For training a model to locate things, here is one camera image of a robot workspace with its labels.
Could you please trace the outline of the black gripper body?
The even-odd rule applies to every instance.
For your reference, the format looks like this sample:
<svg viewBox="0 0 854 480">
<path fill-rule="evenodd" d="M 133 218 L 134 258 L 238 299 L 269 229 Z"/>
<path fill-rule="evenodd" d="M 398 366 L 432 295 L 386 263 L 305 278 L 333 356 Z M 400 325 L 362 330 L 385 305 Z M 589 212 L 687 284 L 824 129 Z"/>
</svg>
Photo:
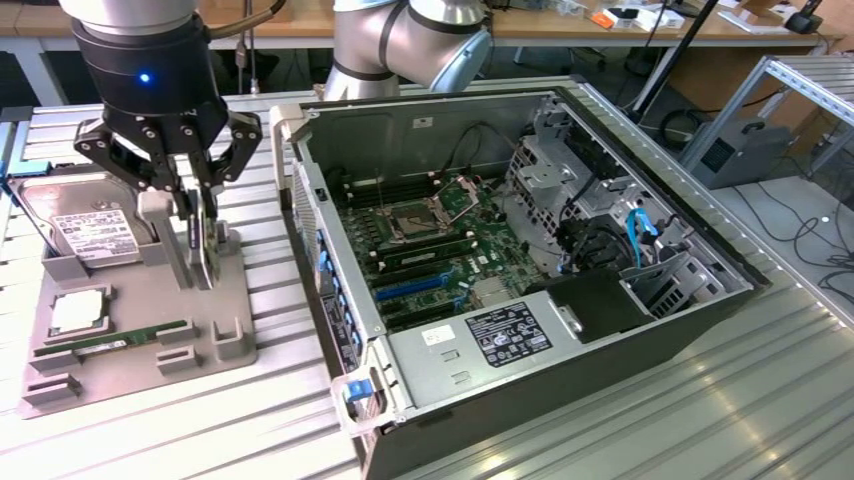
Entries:
<svg viewBox="0 0 854 480">
<path fill-rule="evenodd" d="M 200 16 L 150 35 L 110 35 L 78 20 L 71 31 L 109 130 L 142 149 L 158 141 L 167 154 L 206 150 L 225 127 L 228 110 Z"/>
</svg>

